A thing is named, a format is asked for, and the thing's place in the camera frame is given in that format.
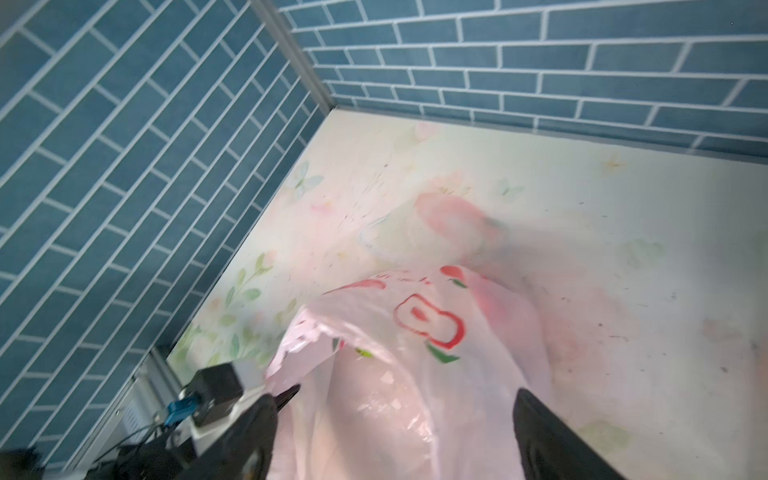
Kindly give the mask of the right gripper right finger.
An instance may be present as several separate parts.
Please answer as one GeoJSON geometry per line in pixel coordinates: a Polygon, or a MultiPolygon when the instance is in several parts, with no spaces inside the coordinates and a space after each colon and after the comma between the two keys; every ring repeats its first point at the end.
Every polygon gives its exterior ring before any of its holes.
{"type": "Polygon", "coordinates": [[[518,390],[512,419],[526,479],[624,479],[528,389],[518,390]]]}

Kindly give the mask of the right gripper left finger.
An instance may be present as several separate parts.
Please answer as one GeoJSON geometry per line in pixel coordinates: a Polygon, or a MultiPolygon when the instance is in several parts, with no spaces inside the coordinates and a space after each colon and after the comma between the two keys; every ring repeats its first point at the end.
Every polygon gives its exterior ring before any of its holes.
{"type": "Polygon", "coordinates": [[[190,426],[195,458],[178,479],[264,479],[275,446],[278,414],[300,391],[298,384],[273,396],[264,393],[236,403],[209,426],[190,426]]]}

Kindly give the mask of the pink plastic bag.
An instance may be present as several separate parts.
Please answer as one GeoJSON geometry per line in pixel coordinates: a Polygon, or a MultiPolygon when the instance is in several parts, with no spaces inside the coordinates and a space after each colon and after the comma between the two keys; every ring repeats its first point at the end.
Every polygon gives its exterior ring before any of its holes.
{"type": "Polygon", "coordinates": [[[520,479],[517,393],[550,398],[530,300],[458,265],[390,270],[301,307],[266,371],[297,394],[272,479],[520,479]]]}

